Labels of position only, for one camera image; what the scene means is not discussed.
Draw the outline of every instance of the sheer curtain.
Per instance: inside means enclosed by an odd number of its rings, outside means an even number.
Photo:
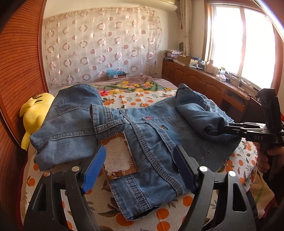
[[[191,56],[190,47],[190,31],[191,31],[191,0],[179,0],[181,21],[182,21],[182,32],[183,32],[183,55]]]

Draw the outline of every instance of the human hand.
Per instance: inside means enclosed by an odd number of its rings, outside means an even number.
[[[256,148],[258,155],[257,157],[258,170],[262,173],[266,173],[270,169],[270,166],[268,164],[268,156],[264,154],[260,143],[257,144]],[[284,166],[284,147],[274,146],[273,148],[267,150],[267,154],[269,156],[278,155],[278,160],[275,169],[275,174],[277,174],[280,171],[280,169]]]

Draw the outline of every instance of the stuffed animal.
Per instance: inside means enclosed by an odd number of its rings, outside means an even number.
[[[54,100],[54,96],[43,93],[30,98],[20,110],[20,117],[24,116],[23,122],[26,133],[22,139],[21,148],[28,150],[30,135],[36,132],[43,124],[48,110]]]

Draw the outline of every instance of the bed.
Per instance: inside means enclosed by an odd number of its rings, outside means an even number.
[[[147,107],[166,97],[174,96],[177,89],[166,80],[152,79],[147,76],[96,82],[92,85],[100,92],[103,104],[109,108]],[[21,190],[20,210],[22,222],[37,182],[43,174],[34,162],[35,154],[36,150],[30,144]],[[255,145],[242,139],[239,146],[218,172],[226,174],[230,170],[235,171],[244,190],[248,191],[257,176],[256,159]],[[70,169],[79,161],[57,165],[51,171],[55,173]],[[214,216],[217,193],[217,191],[213,193],[206,223]],[[61,191],[61,195],[69,228],[77,230],[64,190]],[[89,190],[85,197],[98,225],[104,231],[122,231],[126,230],[126,228],[133,231],[178,230],[193,200],[193,194],[188,193],[164,204],[143,219],[127,221],[119,211],[102,171],[94,188]]]

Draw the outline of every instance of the bottle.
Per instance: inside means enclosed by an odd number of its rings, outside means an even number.
[[[215,67],[215,68],[214,68],[214,73],[213,73],[213,75],[214,75],[214,76],[218,75],[218,74],[219,74],[219,71],[220,71],[219,68],[218,68],[218,67]]]
[[[209,64],[207,65],[207,69],[206,69],[206,72],[210,73],[210,74],[213,74],[214,73],[214,66],[213,66],[213,60],[211,59],[209,61]]]

